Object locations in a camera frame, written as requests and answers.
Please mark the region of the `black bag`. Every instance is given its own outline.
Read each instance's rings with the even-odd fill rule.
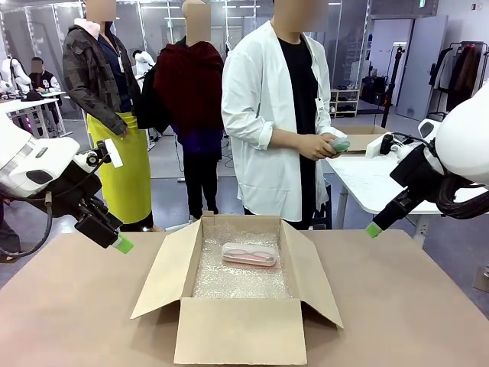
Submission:
[[[137,100],[134,109],[140,130],[155,128],[163,133],[170,126],[171,115],[153,88],[156,67],[153,66],[145,73],[141,97]]]

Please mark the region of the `white shirt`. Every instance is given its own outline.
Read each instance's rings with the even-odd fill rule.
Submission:
[[[305,37],[318,81],[316,134],[345,136],[331,126],[331,91],[324,47]],[[274,128],[297,132],[292,83],[270,22],[247,35],[229,53],[222,79],[222,118],[231,137],[238,198],[258,215],[302,220],[299,153],[268,148]],[[316,163],[316,207],[328,196],[321,162]]]

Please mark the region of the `cardboard box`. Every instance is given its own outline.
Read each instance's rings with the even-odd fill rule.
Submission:
[[[367,145],[373,142],[378,137],[388,132],[380,126],[340,126],[334,125],[335,128],[348,135],[351,142],[348,152],[351,154],[364,152],[367,150]]]
[[[291,298],[194,298],[205,226],[279,232]],[[275,216],[209,216],[168,235],[147,276],[131,319],[174,302],[180,318],[174,363],[184,365],[306,365],[301,303],[343,327],[314,244]]]

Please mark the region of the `plaid jacket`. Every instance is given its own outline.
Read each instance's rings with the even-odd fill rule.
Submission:
[[[124,45],[115,35],[113,37],[121,51],[129,96],[135,102],[141,90],[132,73],[131,61]],[[114,134],[122,134],[127,125],[116,114],[121,111],[121,103],[114,74],[99,42],[78,25],[70,27],[64,41],[63,74],[71,99]]]

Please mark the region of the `door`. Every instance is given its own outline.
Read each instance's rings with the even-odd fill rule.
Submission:
[[[416,19],[407,55],[397,114],[422,121],[428,114],[432,64],[442,50],[448,16]]]

